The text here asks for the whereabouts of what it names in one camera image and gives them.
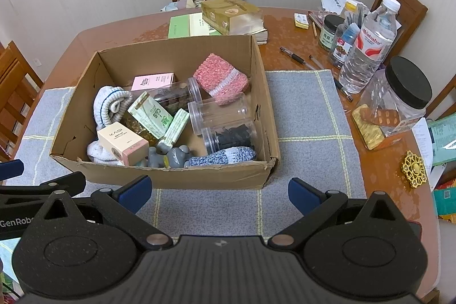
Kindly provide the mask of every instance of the blue knit sock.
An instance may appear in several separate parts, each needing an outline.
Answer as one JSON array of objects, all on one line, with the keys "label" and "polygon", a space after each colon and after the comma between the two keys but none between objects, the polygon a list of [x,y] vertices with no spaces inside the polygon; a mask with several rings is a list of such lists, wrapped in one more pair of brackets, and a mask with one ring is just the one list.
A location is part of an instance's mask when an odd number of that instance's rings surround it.
[{"label": "blue knit sock", "polygon": [[186,166],[237,164],[255,159],[255,151],[249,147],[231,147],[220,150],[208,156],[193,157],[187,161]]}]

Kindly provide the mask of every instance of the blue bottle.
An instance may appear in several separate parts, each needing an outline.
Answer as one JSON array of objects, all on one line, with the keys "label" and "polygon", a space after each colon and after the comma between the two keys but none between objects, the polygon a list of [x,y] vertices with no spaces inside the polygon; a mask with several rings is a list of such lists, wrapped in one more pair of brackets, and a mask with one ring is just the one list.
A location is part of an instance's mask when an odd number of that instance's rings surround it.
[{"label": "blue bottle", "polygon": [[339,69],[342,67],[345,57],[348,56],[350,48],[355,43],[356,37],[359,34],[359,27],[356,23],[351,23],[347,30],[344,31],[342,36],[338,39],[336,47],[332,54],[328,56],[329,61]]}]

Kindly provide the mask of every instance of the pink product box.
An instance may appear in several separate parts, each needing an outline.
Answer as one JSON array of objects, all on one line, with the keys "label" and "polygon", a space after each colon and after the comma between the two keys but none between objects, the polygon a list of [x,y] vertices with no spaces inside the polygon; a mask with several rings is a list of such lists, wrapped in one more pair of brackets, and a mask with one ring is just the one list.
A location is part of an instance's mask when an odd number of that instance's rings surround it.
[{"label": "pink product box", "polygon": [[136,76],[131,91],[148,91],[172,84],[174,73]]}]

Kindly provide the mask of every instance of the pink knit scrubber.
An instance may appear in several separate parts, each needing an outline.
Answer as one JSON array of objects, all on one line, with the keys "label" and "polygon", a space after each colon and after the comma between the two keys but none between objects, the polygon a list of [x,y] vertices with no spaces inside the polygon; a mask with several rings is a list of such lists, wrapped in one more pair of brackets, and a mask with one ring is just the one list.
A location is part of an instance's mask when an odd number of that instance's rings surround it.
[{"label": "pink knit scrubber", "polygon": [[249,85],[245,74],[214,53],[204,60],[193,77],[212,97],[234,95],[242,92]]}]

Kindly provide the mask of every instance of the gray rubber figure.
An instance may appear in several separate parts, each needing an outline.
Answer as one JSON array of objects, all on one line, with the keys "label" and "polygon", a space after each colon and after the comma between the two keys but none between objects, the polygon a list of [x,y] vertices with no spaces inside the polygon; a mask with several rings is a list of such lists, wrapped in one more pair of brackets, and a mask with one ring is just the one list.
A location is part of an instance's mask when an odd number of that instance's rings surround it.
[{"label": "gray rubber figure", "polygon": [[183,168],[185,162],[192,157],[190,149],[186,145],[178,148],[174,147],[168,151],[166,155],[157,154],[155,147],[149,147],[149,160],[147,166],[149,168],[165,168],[166,163],[171,169]]}]

